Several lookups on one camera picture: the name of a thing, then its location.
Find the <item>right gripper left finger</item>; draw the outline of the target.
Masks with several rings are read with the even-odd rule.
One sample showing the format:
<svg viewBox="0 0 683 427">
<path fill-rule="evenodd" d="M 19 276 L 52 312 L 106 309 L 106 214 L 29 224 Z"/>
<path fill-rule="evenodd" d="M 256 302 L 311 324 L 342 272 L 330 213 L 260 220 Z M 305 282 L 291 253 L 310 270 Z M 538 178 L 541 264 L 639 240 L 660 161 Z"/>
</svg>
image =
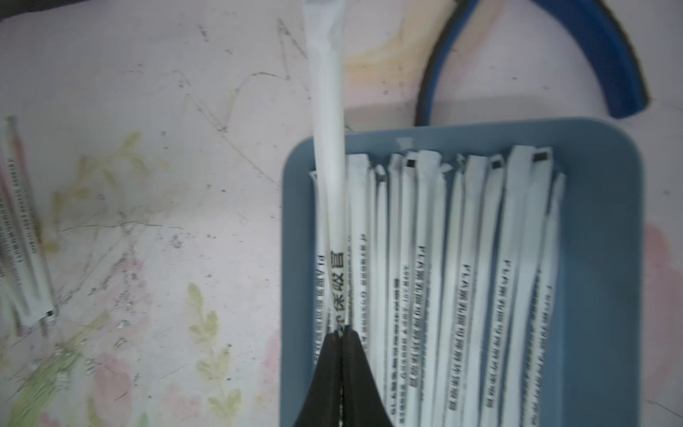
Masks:
<svg viewBox="0 0 683 427">
<path fill-rule="evenodd" d="M 342 391 L 342 338 L 337 332 L 332 332 L 323 341 L 311 385 L 295 426 L 339 426 Z"/>
</svg>

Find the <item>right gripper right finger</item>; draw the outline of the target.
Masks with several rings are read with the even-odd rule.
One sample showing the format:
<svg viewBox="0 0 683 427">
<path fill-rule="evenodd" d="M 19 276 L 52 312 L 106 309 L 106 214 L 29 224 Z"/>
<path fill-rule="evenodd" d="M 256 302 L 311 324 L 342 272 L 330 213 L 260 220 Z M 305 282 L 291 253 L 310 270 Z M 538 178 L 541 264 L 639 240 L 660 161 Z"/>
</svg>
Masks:
<svg viewBox="0 0 683 427">
<path fill-rule="evenodd" d="M 341 338 L 343 426 L 392 427 L 359 334 L 345 327 Z"/>
</svg>

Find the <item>blue plastic storage tray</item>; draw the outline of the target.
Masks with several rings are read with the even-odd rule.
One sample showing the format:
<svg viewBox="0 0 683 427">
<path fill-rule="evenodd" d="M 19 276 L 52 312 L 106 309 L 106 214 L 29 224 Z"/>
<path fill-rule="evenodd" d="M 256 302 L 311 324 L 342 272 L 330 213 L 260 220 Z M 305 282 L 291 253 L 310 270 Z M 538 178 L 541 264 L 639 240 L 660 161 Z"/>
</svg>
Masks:
<svg viewBox="0 0 683 427">
<path fill-rule="evenodd" d="M 543 426 L 635 426 L 640 421 L 643 177 L 635 143 L 585 117 L 424 126 L 350 133 L 350 153 L 386 159 L 416 149 L 505 153 L 550 146 L 567 177 L 558 286 L 540 391 Z M 313 376 L 314 195 L 311 139 L 286 160 L 282 190 L 282 356 L 279 424 L 291 426 Z"/>
</svg>

